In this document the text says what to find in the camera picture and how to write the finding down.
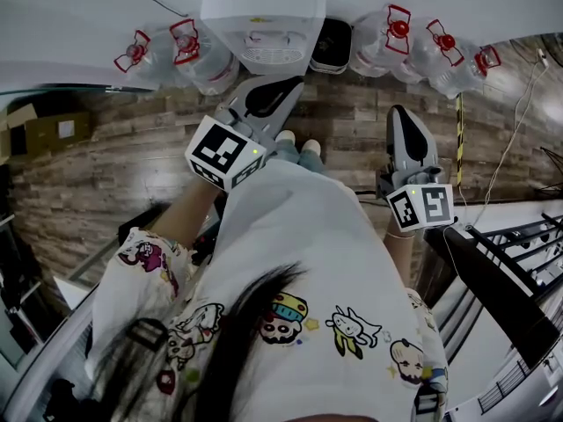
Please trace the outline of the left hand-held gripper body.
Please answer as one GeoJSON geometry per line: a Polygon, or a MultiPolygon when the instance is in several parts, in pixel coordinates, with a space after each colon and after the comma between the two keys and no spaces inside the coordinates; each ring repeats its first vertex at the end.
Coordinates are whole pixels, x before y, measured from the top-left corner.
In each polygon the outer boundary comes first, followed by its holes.
{"type": "Polygon", "coordinates": [[[192,172],[229,193],[264,166],[277,133],[275,114],[227,105],[203,118],[186,149],[186,161],[192,172]]]}

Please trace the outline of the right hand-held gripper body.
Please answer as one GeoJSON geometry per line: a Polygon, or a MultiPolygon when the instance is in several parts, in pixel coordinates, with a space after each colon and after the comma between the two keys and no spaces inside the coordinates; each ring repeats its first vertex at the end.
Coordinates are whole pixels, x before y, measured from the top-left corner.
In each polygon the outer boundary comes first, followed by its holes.
{"type": "Polygon", "coordinates": [[[429,166],[380,173],[377,194],[389,205],[402,233],[454,222],[453,189],[440,183],[443,169],[429,166]]]}

